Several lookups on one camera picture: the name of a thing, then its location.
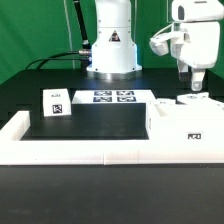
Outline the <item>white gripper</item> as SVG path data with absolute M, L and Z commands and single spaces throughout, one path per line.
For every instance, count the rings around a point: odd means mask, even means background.
M 171 55 L 176 58 L 179 80 L 189 79 L 188 65 L 192 67 L 191 89 L 200 91 L 205 68 L 212 68 L 218 57 L 220 24 L 224 6 L 218 0 L 173 0 L 172 31 L 181 37 L 171 40 Z

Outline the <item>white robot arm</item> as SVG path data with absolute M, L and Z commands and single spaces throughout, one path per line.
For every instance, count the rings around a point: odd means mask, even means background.
M 167 0 L 169 25 L 149 41 L 152 51 L 177 60 L 179 79 L 202 89 L 205 71 L 218 57 L 220 24 L 224 5 L 219 0 Z M 130 0 L 95 0 L 97 39 L 91 49 L 90 77 L 113 80 L 135 77 L 142 70 L 137 45 L 131 37 Z

